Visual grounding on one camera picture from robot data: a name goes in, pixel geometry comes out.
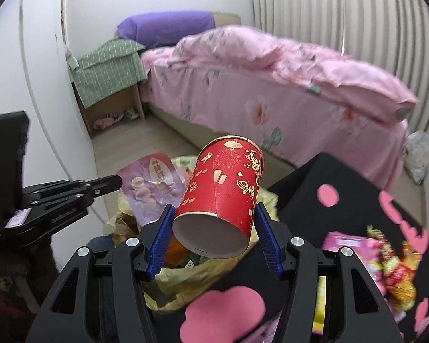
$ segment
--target screw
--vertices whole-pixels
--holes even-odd
[[[131,237],[130,239],[128,239],[126,241],[127,246],[137,246],[138,244],[140,244],[140,240],[137,239],[136,237]]]
[[[304,244],[304,240],[301,237],[293,237],[291,239],[291,244],[294,246],[302,246]]]
[[[342,254],[345,256],[352,256],[353,251],[349,247],[342,247]]]
[[[86,256],[87,254],[89,254],[89,248],[88,247],[80,247],[78,249],[78,251],[76,252],[76,254],[78,254],[79,256]]]

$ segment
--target wooden floor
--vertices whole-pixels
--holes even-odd
[[[199,150],[176,131],[149,113],[146,120],[123,120],[92,138],[99,176],[118,170],[150,153],[165,152],[170,158],[198,155]],[[426,224],[426,205],[422,186],[416,186],[405,172],[392,189],[396,201],[418,222]],[[118,209],[117,192],[105,196],[108,215]]]

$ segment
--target curtain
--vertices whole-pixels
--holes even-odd
[[[429,8],[424,0],[253,0],[255,25],[380,66],[420,99],[410,131],[429,133]]]

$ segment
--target black table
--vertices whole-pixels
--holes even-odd
[[[339,202],[332,207],[323,206],[317,198],[322,184],[331,184],[339,192]],[[405,239],[399,226],[383,212],[378,201],[379,190],[358,173],[328,154],[322,153],[303,167],[269,188],[279,196],[279,218],[285,222],[294,236],[309,240],[321,247],[328,232],[339,231],[349,235],[365,236],[367,225],[381,230],[391,245],[400,252]],[[410,226],[421,235],[421,226],[399,205],[394,207]],[[266,313],[263,322],[275,317],[283,307],[287,283],[279,282],[268,271],[261,247],[255,246],[238,265],[212,290],[225,291],[232,286],[243,285],[261,294]],[[417,288],[415,306],[399,323],[404,341],[416,338],[415,312],[424,298],[429,301],[429,245],[417,270],[414,285]],[[179,329],[185,319],[185,310],[156,318],[156,334],[159,342],[180,342]]]

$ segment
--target paper cup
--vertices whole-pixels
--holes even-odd
[[[262,152],[249,139],[230,135],[207,145],[176,209],[173,234],[178,241],[207,258],[243,253],[262,171]]]

